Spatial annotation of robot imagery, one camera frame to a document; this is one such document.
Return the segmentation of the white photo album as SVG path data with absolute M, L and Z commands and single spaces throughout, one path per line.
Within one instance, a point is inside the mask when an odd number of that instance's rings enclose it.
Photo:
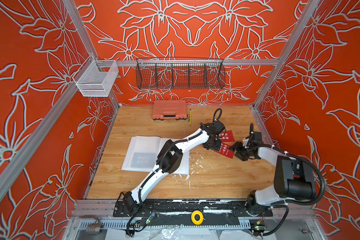
M 150 172 L 168 138 L 132 137 L 122 165 L 123 171 Z

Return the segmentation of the blue card white text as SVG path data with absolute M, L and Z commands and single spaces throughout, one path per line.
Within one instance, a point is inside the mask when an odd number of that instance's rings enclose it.
M 134 153 L 131 161 L 132 168 L 152 169 L 156 164 L 155 153 Z

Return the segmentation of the red card top row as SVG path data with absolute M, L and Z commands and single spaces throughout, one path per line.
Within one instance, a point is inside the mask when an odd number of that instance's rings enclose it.
M 222 140 L 222 142 L 234 142 L 235 138 L 233 135 L 233 131 L 224 131 L 219 135 L 219 138 Z

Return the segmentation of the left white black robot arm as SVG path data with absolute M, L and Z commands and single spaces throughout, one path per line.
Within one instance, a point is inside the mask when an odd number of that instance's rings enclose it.
M 191 135 L 181 140 L 165 142 L 150 174 L 136 188 L 123 194 L 124 209 L 129 215 L 146 207 L 144 201 L 149 193 L 164 177 L 179 168 L 185 152 L 199 145 L 207 150 L 220 150 L 220 134 L 226 127 L 220 121 L 223 110 L 218 108 L 215 112 L 220 114 L 214 115 L 211 123 L 200 123 L 200 127 Z

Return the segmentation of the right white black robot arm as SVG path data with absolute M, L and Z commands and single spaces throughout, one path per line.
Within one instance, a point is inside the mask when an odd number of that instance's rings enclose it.
M 234 143 L 229 150 L 243 162 L 262 159 L 275 166 L 273 185 L 252 191 L 247 197 L 246 211 L 251 216 L 289 203 L 311 206 L 318 203 L 325 194 L 326 181 L 318 167 L 305 158 L 265 144 L 260 132 L 252 131 L 242 142 Z

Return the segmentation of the red card row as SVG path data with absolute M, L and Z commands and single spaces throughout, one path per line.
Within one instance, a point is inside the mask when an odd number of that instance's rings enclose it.
M 219 138 L 222 140 L 222 142 L 234 142 L 235 138 L 233 135 L 233 131 L 224 131 L 219 135 Z
M 231 146 L 226 143 L 221 143 L 220 149 L 216 152 L 222 156 L 232 159 L 235 153 L 232 150 L 230 150 L 230 147 Z

